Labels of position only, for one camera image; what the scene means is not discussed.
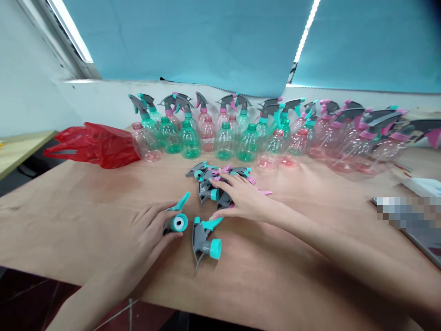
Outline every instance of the plastic bag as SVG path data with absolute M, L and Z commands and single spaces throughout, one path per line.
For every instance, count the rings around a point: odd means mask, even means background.
M 104 169 L 115 169 L 138 161 L 130 132 L 102 124 L 85 122 L 72 126 L 55 136 L 59 145 L 44 151 L 44 156 L 99 164 Z M 56 154 L 72 151 L 71 154 Z

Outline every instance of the desk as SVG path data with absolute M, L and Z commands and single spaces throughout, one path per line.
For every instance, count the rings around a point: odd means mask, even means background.
M 435 173 L 438 151 L 410 148 L 401 162 L 422 158 Z M 200 160 L 228 164 L 213 154 Z M 212 214 L 214 203 L 201 209 L 197 182 L 185 177 L 198 162 L 165 155 L 114 170 L 73 161 L 55 167 L 0 199 L 0 265 L 83 285 L 145 203 L 178 200 L 189 191 L 189 220 Z M 376 220 L 373 196 L 414 196 L 393 174 L 354 182 L 314 160 L 293 169 L 252 168 L 257 186 L 274 191 L 273 199 L 421 273 L 437 270 L 400 231 Z M 264 330 L 401 330 L 412 324 L 283 230 L 225 219 L 212 236 L 222 238 L 222 256 L 205 258 L 196 272 L 189 225 L 141 282 L 142 300 Z
M 4 146 L 0 148 L 0 180 L 9 175 L 56 134 L 56 131 L 45 131 L 3 138 Z

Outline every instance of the light strip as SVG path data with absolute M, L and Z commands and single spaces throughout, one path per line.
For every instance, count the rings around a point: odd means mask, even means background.
M 309 33 L 309 28 L 311 27 L 312 21 L 314 21 L 314 16 L 316 15 L 318 5 L 320 0 L 314 0 L 312 4 L 311 12 L 309 13 L 308 20 L 306 21 L 305 29 L 303 30 L 302 39 L 300 40 L 299 48 L 297 48 L 297 53 L 295 54 L 294 62 L 299 62 L 300 54 L 302 53 L 303 46 L 305 45 L 306 38 Z
M 86 63 L 93 63 L 89 50 L 87 49 L 83 38 L 81 38 L 74 21 L 70 17 L 63 0 L 47 0 L 47 2 L 51 6 L 63 28 L 66 30 L 69 39 L 72 41 L 78 54 L 81 56 L 81 59 Z

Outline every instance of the hand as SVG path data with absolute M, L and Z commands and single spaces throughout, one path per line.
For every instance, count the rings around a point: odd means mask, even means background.
M 265 196 L 257 187 L 240 175 L 221 172 L 220 176 L 226 179 L 228 183 L 221 181 L 211 181 L 211 183 L 230 195 L 234 201 L 234 207 L 216 211 L 212 219 L 230 216 L 243 217 L 253 221 L 270 221 L 273 211 L 277 207 L 277 201 Z
M 182 232 L 163 236 L 165 221 L 180 213 L 167 210 L 176 203 L 151 204 L 139 212 L 123 233 L 121 244 L 115 245 L 109 261 L 103 263 L 90 281 L 106 282 L 117 302 L 127 297 L 166 246 L 182 237 Z

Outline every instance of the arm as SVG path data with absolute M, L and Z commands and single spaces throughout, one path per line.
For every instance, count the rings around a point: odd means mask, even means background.
M 130 223 L 120 245 L 109 254 L 86 284 L 61 306 L 46 331 L 90 331 L 105 314 L 126 298 L 182 232 L 163 236 L 164 223 L 180 211 L 168 211 L 176 202 L 148 205 Z
M 310 220 L 260 193 L 239 175 L 221 174 L 230 185 L 216 182 L 235 207 L 215 212 L 214 218 L 239 216 L 266 222 L 288 231 L 315 248 L 340 269 L 371 289 L 403 305 L 426 327 L 441 326 L 441 275 L 421 274 L 375 248 Z

